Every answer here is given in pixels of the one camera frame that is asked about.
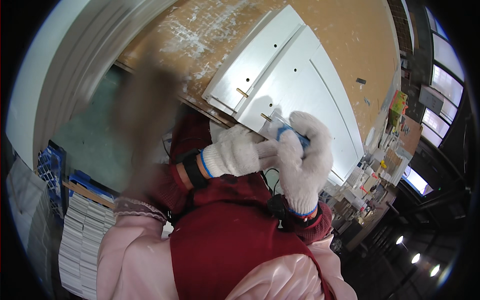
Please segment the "pink sleeve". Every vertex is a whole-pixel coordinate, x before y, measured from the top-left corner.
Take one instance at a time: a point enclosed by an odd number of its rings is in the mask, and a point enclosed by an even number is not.
[[[157,164],[154,167],[152,180],[147,192],[138,193],[129,186],[122,192],[122,196],[136,199],[155,206],[167,215],[167,211],[180,213],[186,203],[189,191],[181,181],[175,164]]]
[[[119,216],[97,258],[97,299],[178,298],[169,239],[149,216]]]
[[[340,273],[340,258],[330,249],[333,234],[313,242],[307,247],[312,252],[322,271],[322,277],[328,283],[335,299],[357,300],[355,290],[343,280]]]

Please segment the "knit work glove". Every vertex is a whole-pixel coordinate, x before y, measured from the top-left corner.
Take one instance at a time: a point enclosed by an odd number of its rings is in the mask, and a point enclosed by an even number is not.
[[[328,128],[306,112],[290,114],[290,125],[310,140],[303,151],[295,132],[286,130],[280,135],[278,166],[280,185],[289,210],[304,219],[311,219],[321,191],[332,169],[332,137]]]
[[[218,136],[218,142],[201,152],[202,163],[210,177],[224,174],[243,176],[267,169],[276,163],[277,141],[263,137],[237,124]]]

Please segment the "red apron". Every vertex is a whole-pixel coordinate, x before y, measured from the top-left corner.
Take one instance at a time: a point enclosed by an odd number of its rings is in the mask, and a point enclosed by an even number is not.
[[[201,114],[189,115],[186,120],[195,124],[195,131],[208,128],[208,118]],[[210,134],[207,131],[199,136],[196,132],[195,137],[205,141]],[[174,137],[172,141],[173,157],[194,147],[205,147],[201,140],[188,140],[174,148],[175,140],[181,139]],[[195,142],[200,145],[187,145]],[[225,299],[256,266],[296,253],[311,257],[322,278],[308,247],[295,233],[277,228],[278,220],[266,208],[270,197],[259,173],[213,178],[207,188],[195,192],[196,208],[177,222],[170,235],[173,275],[180,300]],[[322,287],[328,290],[324,280]]]

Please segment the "person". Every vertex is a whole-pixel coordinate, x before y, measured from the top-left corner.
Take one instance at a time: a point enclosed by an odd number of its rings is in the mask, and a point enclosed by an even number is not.
[[[290,123],[310,140],[305,150],[292,130],[260,141],[242,125],[212,143],[207,117],[184,116],[169,164],[155,166],[144,191],[129,187],[115,201],[97,299],[356,299],[329,248],[332,212],[318,201],[332,138],[308,113],[293,112]],[[262,179],[273,166],[284,195]],[[163,238],[167,220],[174,230]]]

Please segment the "workbench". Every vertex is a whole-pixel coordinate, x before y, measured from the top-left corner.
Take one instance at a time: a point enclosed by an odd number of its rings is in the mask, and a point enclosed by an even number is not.
[[[179,99],[226,126],[235,120],[202,93],[227,55],[265,12],[290,4],[315,32],[347,92],[362,140],[372,127],[399,63],[386,0],[179,0],[125,48],[116,64],[133,72],[153,41],[159,62],[186,78]],[[357,78],[366,84],[357,82]]]

